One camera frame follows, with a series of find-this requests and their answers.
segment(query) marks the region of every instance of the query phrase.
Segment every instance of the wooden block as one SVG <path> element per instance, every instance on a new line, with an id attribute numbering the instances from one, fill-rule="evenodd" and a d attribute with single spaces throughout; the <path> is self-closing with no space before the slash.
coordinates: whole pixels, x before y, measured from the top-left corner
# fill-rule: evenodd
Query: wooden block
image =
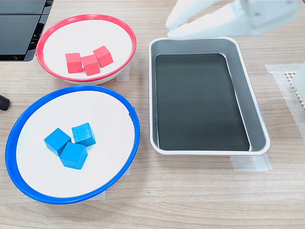
<path id="1" fill-rule="evenodd" d="M 79 53 L 66 54 L 68 73 L 82 73 L 81 55 Z"/>
<path id="2" fill-rule="evenodd" d="M 81 58 L 81 61 L 87 75 L 94 75 L 101 72 L 95 55 L 84 56 Z"/>
<path id="3" fill-rule="evenodd" d="M 81 169 L 86 161 L 87 155 L 85 146 L 68 142 L 60 159 L 65 167 Z"/>
<path id="4" fill-rule="evenodd" d="M 49 148 L 57 156 L 60 156 L 67 143 L 71 142 L 71 137 L 57 128 L 44 139 L 44 142 L 47 148 Z"/>
<path id="5" fill-rule="evenodd" d="M 105 66 L 113 63 L 111 53 L 106 48 L 106 46 L 102 46 L 102 47 L 94 50 L 93 53 L 99 60 L 101 67 L 105 67 Z"/>
<path id="6" fill-rule="evenodd" d="M 95 138 L 89 123 L 85 123 L 72 128 L 75 143 L 84 146 L 95 144 Z"/>

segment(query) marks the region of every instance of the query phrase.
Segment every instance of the black tray bottom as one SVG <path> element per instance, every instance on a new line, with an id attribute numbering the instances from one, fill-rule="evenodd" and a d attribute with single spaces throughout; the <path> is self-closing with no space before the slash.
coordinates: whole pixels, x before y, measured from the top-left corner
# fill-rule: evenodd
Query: black tray bottom
<path id="1" fill-rule="evenodd" d="M 222 55 L 158 55 L 155 64 L 161 149 L 249 150 Z"/>

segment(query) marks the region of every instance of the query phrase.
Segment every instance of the blue bowl rim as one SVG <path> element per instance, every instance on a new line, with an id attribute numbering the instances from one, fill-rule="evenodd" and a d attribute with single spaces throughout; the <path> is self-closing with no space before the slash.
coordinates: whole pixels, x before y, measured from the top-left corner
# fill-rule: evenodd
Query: blue bowl rim
<path id="1" fill-rule="evenodd" d="M 133 126 L 134 126 L 134 143 L 132 147 L 132 151 L 122 167 L 122 169 L 106 184 L 99 187 L 98 189 L 91 191 L 89 193 L 76 196 L 76 197 L 68 197 L 68 198 L 59 198 L 59 197 L 52 197 L 47 196 L 45 194 L 42 194 L 34 189 L 32 189 L 22 178 L 18 166 L 17 166 L 17 160 L 16 160 L 16 148 L 17 148 L 17 142 L 20 136 L 20 133 L 22 131 L 23 126 L 29 119 L 29 117 L 37 111 L 40 107 L 48 103 L 49 101 L 62 96 L 64 94 L 69 94 L 73 92 L 79 92 L 79 91 L 97 91 L 109 94 L 113 96 L 114 98 L 118 99 L 129 111 L 129 115 L 132 119 Z M 31 197 L 32 199 L 35 199 L 40 202 L 48 203 L 48 204 L 71 204 L 80 202 L 89 198 L 92 198 L 101 192 L 108 189 L 110 186 L 112 186 L 129 168 L 131 165 L 138 147 L 140 143 L 140 122 L 139 118 L 137 116 L 137 113 L 133 106 L 125 99 L 122 95 L 119 93 L 100 86 L 95 85 L 76 85 L 71 87 L 66 87 L 59 89 L 57 91 L 54 91 L 41 99 L 37 100 L 35 103 L 33 103 L 28 109 L 23 112 L 23 114 L 19 117 L 19 119 L 16 121 L 14 127 L 12 128 L 7 144 L 5 149 L 5 162 L 6 162 L 6 168 L 9 173 L 10 178 L 12 179 L 13 183 L 16 185 L 17 188 L 20 189 L 25 195 Z"/>

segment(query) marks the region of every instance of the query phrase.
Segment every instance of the wood grain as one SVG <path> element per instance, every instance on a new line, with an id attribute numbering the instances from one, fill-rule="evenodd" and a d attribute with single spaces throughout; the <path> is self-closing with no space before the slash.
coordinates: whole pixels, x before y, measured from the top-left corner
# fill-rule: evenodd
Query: wood grain
<path id="1" fill-rule="evenodd" d="M 150 147 L 148 44 L 166 36 L 164 25 L 174 3 L 55 1 L 52 8 L 46 29 L 73 15 L 101 13 L 124 20 L 137 36 L 130 80 L 103 84 L 125 96 L 141 122 L 141 144 L 131 175 L 108 189 L 106 200 L 47 205 L 14 186 L 5 166 L 5 144 L 11 128 L 33 102 L 70 84 L 46 73 L 36 59 L 0 62 L 0 94 L 12 101 L 9 111 L 0 112 L 0 228 L 305 228 L 305 142 L 273 76 L 264 67 L 305 61 L 305 6 L 297 20 L 275 31 L 234 37 L 270 133 L 273 167 L 269 172 L 234 172 L 227 156 L 160 156 Z M 221 1 L 205 12 L 225 3 Z"/>

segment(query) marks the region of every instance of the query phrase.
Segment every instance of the red cube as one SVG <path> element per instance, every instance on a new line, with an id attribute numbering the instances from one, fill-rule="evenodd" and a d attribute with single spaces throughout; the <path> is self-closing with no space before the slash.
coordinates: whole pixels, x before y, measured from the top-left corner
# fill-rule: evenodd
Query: red cube
<path id="1" fill-rule="evenodd" d="M 79 53 L 66 53 L 68 73 L 82 73 L 81 55 Z"/>
<path id="2" fill-rule="evenodd" d="M 102 47 L 94 50 L 93 53 L 99 60 L 101 67 L 105 67 L 108 64 L 113 63 L 111 53 L 105 46 L 102 46 Z"/>
<path id="3" fill-rule="evenodd" d="M 95 55 L 84 56 L 81 58 L 81 61 L 87 75 L 94 75 L 101 72 Z"/>

